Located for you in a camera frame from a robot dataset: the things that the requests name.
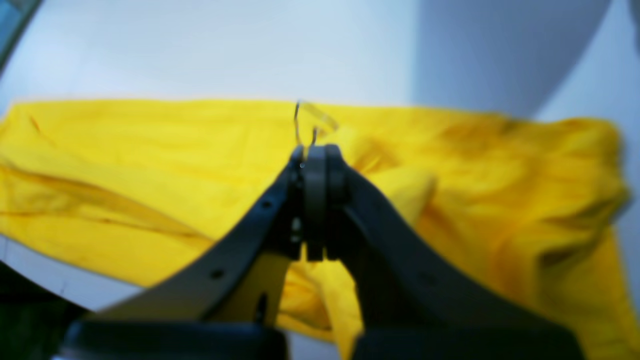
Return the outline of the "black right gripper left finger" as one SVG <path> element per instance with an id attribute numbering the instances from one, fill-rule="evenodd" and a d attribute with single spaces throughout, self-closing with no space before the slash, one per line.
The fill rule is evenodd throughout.
<path id="1" fill-rule="evenodd" d="M 61 360 L 288 360 L 274 327 L 285 273 L 300 257 L 312 146 L 288 163 L 219 243 L 128 300 L 74 322 Z"/>

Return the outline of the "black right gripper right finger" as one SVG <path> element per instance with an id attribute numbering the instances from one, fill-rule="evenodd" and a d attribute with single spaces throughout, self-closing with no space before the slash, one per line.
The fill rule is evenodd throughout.
<path id="1" fill-rule="evenodd" d="M 315 259 L 356 285 L 355 360 L 583 360 L 573 333 L 438 255 L 338 146 L 315 147 Z"/>

